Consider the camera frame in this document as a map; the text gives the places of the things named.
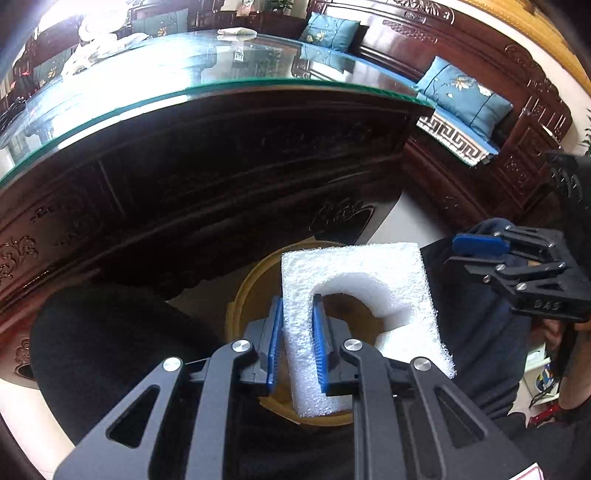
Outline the right hand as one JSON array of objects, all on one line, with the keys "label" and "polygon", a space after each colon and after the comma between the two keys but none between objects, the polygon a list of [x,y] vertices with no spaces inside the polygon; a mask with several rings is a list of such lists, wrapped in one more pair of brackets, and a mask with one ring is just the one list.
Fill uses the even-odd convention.
[{"label": "right hand", "polygon": [[[551,348],[561,348],[566,324],[543,319],[542,331]],[[574,410],[590,398],[590,321],[575,323],[574,344],[564,367],[559,387],[559,406],[562,410]]]}]

